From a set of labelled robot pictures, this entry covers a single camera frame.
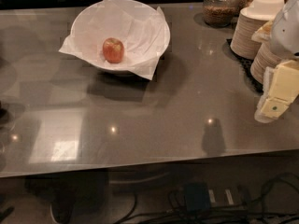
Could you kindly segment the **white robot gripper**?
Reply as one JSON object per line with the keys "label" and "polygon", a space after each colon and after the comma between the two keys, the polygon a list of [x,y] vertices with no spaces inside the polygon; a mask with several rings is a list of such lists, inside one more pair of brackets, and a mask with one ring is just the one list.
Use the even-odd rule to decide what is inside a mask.
{"label": "white robot gripper", "polygon": [[263,95],[254,118],[261,123],[278,119],[299,95],[299,0],[288,0],[271,28],[270,50],[283,59],[263,75]]}

